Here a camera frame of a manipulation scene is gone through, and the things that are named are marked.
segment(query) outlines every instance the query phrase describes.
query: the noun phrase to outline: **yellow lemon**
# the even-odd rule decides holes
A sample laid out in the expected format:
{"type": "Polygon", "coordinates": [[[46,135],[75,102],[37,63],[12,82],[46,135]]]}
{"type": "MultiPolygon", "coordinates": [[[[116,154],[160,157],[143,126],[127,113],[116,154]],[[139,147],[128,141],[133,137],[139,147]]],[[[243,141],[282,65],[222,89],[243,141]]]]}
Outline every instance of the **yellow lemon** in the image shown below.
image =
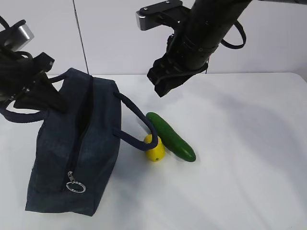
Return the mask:
{"type": "MultiPolygon", "coordinates": [[[[150,143],[152,142],[153,136],[150,134],[145,137],[144,142],[150,143]]],[[[151,161],[160,161],[165,156],[165,148],[162,144],[162,140],[158,137],[158,145],[154,149],[150,149],[145,152],[148,159],[151,161]]]]}

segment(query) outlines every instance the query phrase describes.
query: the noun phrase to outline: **green cucumber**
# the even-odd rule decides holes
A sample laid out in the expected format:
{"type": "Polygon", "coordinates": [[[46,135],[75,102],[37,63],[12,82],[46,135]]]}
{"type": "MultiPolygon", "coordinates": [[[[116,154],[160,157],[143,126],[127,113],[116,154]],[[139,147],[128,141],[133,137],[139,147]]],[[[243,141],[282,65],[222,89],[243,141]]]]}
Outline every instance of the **green cucumber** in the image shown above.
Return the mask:
{"type": "Polygon", "coordinates": [[[154,112],[147,113],[146,117],[157,130],[158,136],[165,147],[185,161],[194,162],[196,160],[196,155],[191,146],[162,117],[154,112]]]}

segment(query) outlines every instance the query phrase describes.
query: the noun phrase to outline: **metal bracket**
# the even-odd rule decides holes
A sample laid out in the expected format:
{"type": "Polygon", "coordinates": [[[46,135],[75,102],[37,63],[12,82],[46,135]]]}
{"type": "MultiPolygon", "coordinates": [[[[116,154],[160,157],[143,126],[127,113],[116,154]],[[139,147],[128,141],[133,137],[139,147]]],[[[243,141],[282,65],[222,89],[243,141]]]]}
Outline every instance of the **metal bracket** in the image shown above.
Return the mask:
{"type": "Polygon", "coordinates": [[[137,24],[145,31],[160,25],[175,29],[177,24],[188,15],[190,9],[182,6],[180,0],[167,0],[151,6],[142,7],[136,12],[137,24]]]}

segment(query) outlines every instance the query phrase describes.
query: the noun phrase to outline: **fabric bag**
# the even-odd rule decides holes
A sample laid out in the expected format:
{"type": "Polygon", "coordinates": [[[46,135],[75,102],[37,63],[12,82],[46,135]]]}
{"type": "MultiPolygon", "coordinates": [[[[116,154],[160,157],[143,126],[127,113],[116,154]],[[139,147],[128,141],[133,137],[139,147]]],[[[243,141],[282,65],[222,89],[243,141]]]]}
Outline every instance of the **fabric bag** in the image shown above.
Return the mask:
{"type": "Polygon", "coordinates": [[[157,146],[157,132],[113,80],[75,69],[50,80],[64,80],[59,92],[70,105],[67,113],[18,114],[0,109],[12,122],[44,120],[37,135],[25,210],[92,216],[117,160],[120,139],[145,151],[157,146]],[[121,101],[148,126],[151,143],[121,131],[121,101]]]}

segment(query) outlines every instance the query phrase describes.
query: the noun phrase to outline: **bag handle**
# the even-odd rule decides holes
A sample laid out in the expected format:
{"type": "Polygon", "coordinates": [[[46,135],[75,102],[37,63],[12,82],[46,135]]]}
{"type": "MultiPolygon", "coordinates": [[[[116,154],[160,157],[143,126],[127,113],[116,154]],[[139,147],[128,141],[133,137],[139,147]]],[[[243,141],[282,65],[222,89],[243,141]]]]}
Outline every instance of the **bag handle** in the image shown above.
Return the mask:
{"type": "Polygon", "coordinates": [[[141,121],[143,121],[147,125],[153,138],[152,142],[147,144],[143,141],[137,140],[130,134],[118,128],[113,128],[113,134],[139,150],[147,151],[155,148],[158,145],[158,134],[152,123],[145,117],[141,110],[128,97],[119,92],[114,92],[114,95],[118,99],[120,99],[141,121]]]}
{"type": "MultiPolygon", "coordinates": [[[[64,74],[50,78],[51,83],[55,83],[61,80],[64,80],[66,76],[64,74]]],[[[21,114],[7,110],[6,108],[9,106],[9,103],[4,103],[2,108],[0,108],[0,114],[4,116],[4,118],[10,122],[14,123],[32,123],[36,121],[42,121],[48,115],[48,111],[40,111],[34,114],[21,114]]]]}

